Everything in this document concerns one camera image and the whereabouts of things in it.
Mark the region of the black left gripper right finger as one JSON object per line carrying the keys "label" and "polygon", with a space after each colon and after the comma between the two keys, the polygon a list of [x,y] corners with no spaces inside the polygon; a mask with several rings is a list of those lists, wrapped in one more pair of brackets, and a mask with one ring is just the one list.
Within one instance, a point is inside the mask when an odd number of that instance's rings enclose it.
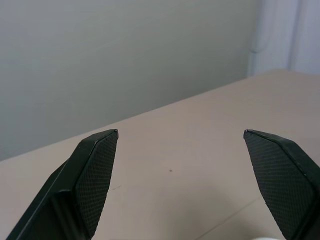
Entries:
{"label": "black left gripper right finger", "polygon": [[320,167],[294,141],[243,133],[259,191],[286,240],[320,240]]}

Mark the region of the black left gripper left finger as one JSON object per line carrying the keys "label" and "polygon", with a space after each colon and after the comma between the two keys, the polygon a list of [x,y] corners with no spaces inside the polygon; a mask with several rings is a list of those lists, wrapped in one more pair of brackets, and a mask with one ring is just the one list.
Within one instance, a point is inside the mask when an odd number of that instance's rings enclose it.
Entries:
{"label": "black left gripper left finger", "polygon": [[91,240],[109,191],[119,132],[82,139],[46,180],[6,240]]}

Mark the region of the white curtain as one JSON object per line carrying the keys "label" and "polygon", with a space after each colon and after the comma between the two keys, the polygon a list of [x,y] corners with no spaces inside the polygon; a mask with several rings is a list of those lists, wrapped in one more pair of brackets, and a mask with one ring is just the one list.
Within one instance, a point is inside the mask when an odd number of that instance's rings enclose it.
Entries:
{"label": "white curtain", "polygon": [[283,69],[320,75],[320,0],[258,0],[247,76]]}

